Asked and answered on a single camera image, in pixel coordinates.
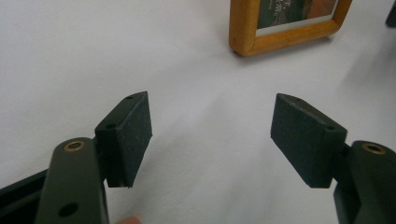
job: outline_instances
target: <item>white surface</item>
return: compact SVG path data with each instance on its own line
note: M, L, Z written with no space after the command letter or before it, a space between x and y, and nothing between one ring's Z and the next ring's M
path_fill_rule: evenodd
M0 188L148 91L154 136L132 189L108 189L111 221L337 223L270 138L278 92L396 148L392 0L356 0L330 38L241 58L228 0L0 1Z

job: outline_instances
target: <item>small hole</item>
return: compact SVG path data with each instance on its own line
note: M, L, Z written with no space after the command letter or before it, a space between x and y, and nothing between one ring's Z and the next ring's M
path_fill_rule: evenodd
M375 152L380 152L381 148L376 147L376 146L367 146L370 150L375 151Z
M78 204L77 203L69 203L65 206L63 206L59 210L59 217L70 217L71 215L75 214L78 210Z
M81 147L81 143L73 143L68 146L68 148L71 148L71 149L76 149L78 147Z
M387 153L387 151L384 148L373 144L363 144L362 147L367 151L378 155L385 155Z
M107 124L106 128L107 129L115 129L117 127L116 124Z

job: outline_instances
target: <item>finger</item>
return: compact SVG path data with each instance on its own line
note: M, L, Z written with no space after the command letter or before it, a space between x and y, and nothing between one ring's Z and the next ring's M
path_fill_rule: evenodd
M117 222L117 224L142 224L138 217L127 217L124 220Z

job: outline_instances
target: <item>wooden picture frame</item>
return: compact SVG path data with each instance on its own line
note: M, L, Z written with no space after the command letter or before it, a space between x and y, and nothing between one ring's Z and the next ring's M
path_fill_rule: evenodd
M279 0L231 0L229 44L234 51L243 56L283 49L332 35L341 28L352 2L352 0L338 0L332 18L327 21L257 36L262 1L278 2Z

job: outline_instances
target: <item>photo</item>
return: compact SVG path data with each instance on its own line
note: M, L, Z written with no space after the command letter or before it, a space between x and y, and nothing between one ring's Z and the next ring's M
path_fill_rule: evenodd
M262 0L258 29L332 14L337 0Z

